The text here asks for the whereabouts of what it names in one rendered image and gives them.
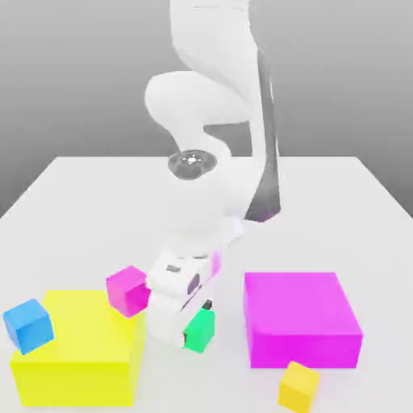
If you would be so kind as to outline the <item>small magenta cube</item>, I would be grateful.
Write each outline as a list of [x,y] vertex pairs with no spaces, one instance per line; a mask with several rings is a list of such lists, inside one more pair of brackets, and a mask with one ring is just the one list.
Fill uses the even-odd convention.
[[146,274],[135,266],[128,266],[106,279],[109,304],[127,318],[137,315],[148,305],[151,290]]

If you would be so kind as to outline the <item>large magenta box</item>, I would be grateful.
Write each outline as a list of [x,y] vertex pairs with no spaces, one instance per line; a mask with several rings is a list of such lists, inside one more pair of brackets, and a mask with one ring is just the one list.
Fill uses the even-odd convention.
[[246,273],[251,367],[354,369],[363,331],[335,273]]

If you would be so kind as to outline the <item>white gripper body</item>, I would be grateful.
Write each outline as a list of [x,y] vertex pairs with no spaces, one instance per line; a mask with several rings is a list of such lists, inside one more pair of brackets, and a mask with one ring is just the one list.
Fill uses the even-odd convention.
[[187,325],[208,299],[213,301],[223,251],[177,257],[165,249],[148,273],[148,331],[158,340],[180,347]]

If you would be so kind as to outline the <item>small yellow cube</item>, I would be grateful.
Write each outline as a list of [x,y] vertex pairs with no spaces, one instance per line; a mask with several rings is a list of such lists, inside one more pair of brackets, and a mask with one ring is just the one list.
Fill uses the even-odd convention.
[[280,382],[278,404],[295,413],[310,413],[319,379],[317,371],[291,361]]

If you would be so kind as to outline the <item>large yellow box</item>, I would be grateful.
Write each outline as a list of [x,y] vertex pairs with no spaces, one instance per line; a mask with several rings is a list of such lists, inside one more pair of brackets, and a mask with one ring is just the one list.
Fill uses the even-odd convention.
[[130,407],[145,341],[145,314],[127,318],[103,290],[49,290],[55,338],[10,359],[25,407]]

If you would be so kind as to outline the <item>small green cube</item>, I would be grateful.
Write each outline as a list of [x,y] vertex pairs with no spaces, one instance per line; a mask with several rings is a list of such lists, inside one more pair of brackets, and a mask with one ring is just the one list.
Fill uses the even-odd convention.
[[203,353],[215,334],[215,313],[202,308],[187,325],[184,336],[185,348]]

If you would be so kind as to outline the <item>small blue cube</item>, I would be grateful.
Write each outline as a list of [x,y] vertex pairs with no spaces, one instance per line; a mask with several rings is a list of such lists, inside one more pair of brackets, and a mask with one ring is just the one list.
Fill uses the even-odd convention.
[[54,339],[50,315],[35,298],[5,311],[2,317],[8,336],[21,355]]

